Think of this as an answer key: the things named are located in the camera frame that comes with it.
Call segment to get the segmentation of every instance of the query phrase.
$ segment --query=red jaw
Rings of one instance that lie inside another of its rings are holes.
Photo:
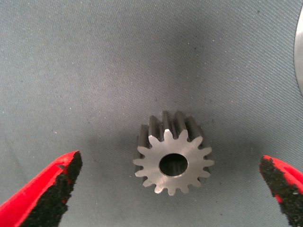
[[[58,157],[36,177],[27,183],[16,194],[0,206],[0,226],[17,227],[29,215],[41,195],[55,184],[57,176],[67,174],[67,169],[74,159],[75,153],[70,152]]]
[[[273,160],[274,166],[279,169],[281,172],[284,173],[284,178],[289,185],[296,185],[299,193],[303,194],[303,173],[292,167],[291,165],[283,162],[277,158],[270,157],[270,156],[263,156],[265,160]],[[276,199],[279,203],[281,203],[281,198],[276,196]]]

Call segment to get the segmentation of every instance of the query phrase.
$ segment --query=gray cloth background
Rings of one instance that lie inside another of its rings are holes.
[[[301,0],[1,1],[0,202],[59,155],[83,168],[61,227],[285,227],[263,154],[303,170]],[[157,195],[136,136],[162,110],[211,140],[212,176]]]

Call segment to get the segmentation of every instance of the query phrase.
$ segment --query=metal gear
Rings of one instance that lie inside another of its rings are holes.
[[[209,177],[208,167],[214,164],[207,159],[212,149],[202,143],[203,137],[191,116],[184,119],[176,112],[172,119],[164,111],[162,122],[151,116],[149,126],[142,125],[138,137],[135,175],[144,177],[145,187],[155,184],[155,193],[167,188],[174,195],[177,188],[188,193],[190,184],[200,187],[199,178]]]

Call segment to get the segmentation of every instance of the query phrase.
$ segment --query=gear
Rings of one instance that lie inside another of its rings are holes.
[[[207,169],[214,164],[207,159],[212,149],[202,143],[203,137],[194,118],[184,119],[181,112],[171,119],[164,111],[162,122],[151,116],[149,126],[142,125],[138,137],[135,175],[145,177],[145,187],[155,184],[155,193],[167,188],[174,195],[177,188],[188,193],[190,184],[200,187],[199,178],[209,177]]]

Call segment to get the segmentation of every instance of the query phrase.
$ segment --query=machined steel part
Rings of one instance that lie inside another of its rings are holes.
[[[162,122],[151,116],[149,126],[142,125],[138,137],[135,175],[144,177],[145,187],[156,185],[155,193],[167,188],[174,195],[177,188],[188,193],[189,185],[200,187],[200,177],[209,177],[208,167],[214,164],[207,158],[212,149],[202,143],[203,137],[191,116],[185,119],[176,112],[171,118],[164,111]]]
[[[303,94],[303,7],[294,38],[294,69],[301,94]]]

